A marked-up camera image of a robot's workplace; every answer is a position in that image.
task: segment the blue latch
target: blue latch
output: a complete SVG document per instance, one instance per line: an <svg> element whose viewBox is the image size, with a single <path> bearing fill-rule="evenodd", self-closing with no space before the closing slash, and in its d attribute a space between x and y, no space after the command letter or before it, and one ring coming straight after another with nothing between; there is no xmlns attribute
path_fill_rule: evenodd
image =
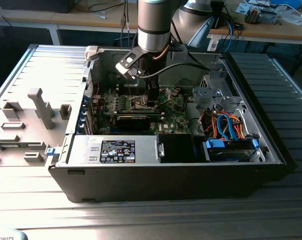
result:
<svg viewBox="0 0 302 240"><path fill-rule="evenodd" d="M223 142L223 140L220 139L208 139L205 142L206 148L207 149L215 149L215 148L225 148L225 143Z"/></svg>
<svg viewBox="0 0 302 240"><path fill-rule="evenodd" d="M46 155L47 156L57 156L61 153L61 147L57 146L57 147L50 147L46 150Z"/></svg>
<svg viewBox="0 0 302 240"><path fill-rule="evenodd" d="M252 140L252 144L253 144L253 146L254 146L255 149L259 148L259 143L258 143L258 141L256 139Z"/></svg>

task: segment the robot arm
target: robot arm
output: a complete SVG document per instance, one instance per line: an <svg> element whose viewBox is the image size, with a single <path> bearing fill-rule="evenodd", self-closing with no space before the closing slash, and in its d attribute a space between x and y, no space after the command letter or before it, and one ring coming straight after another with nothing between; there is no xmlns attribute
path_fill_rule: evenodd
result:
<svg viewBox="0 0 302 240"><path fill-rule="evenodd" d="M180 29L183 42L199 47L213 24L211 0L189 0L180 6L176 0L140 0L138 7L138 46L126 54L116 69L127 79L140 75L153 75L166 66L167 53L181 51L171 42L171 23ZM159 76L145 79L147 106L153 107L159 96Z"/></svg>

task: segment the circuit board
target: circuit board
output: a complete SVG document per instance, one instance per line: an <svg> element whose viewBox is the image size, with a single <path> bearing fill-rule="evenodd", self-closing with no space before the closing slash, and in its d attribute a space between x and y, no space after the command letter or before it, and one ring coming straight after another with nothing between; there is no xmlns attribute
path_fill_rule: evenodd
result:
<svg viewBox="0 0 302 240"><path fill-rule="evenodd" d="M156 135L189 134L190 124L184 113L184 96L177 89L166 88L159 93L157 104L148 107L143 95L119 95L109 89L101 94L97 112L98 135ZM123 131L117 128L118 116L146 116L150 128L139 131Z"/></svg>

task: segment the warning label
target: warning label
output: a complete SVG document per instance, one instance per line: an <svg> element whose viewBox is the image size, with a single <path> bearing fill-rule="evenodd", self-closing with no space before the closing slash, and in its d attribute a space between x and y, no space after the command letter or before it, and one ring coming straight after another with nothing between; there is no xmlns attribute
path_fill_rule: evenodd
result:
<svg viewBox="0 0 302 240"><path fill-rule="evenodd" d="M136 142L102 141L100 162L103 164L131 164L136 162Z"/></svg>

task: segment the wooden desk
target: wooden desk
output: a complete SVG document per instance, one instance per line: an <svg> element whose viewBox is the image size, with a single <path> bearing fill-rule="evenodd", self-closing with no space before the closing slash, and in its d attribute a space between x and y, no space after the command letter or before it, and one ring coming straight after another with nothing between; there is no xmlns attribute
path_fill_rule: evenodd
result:
<svg viewBox="0 0 302 240"><path fill-rule="evenodd" d="M258 42L274 42L274 43L290 43L302 44L302 25L296 26L288 23L282 19L278 20L275 25L272 24L247 24L244 20L244 15L235 13L237 5L241 0L226 0L227 8L230 15L235 18L236 22L244 25L240 40L244 41L258 41ZM111 0L109 4L101 4L93 7L91 10L103 9L115 4L119 4L120 0ZM86 3L79 4L79 9L87 10ZM80 30L80 31L98 31L98 32L120 32L121 16L123 6L117 6L105 11L103 15L106 19L90 13L81 12L73 9L70 13L54 13L46 11L26 11L26 10L4 10L0 8L0 13L15 27L31 27L31 28L45 28L50 31L51 38L54 45L60 45L60 37L58 30ZM129 3L129 26L130 32L135 33L138 27L137 5ZM0 16L0 25L8 26L8 24ZM225 38L228 34L228 29L222 27L219 29L212 29L209 34L211 38L211 50L221 38Z"/></svg>

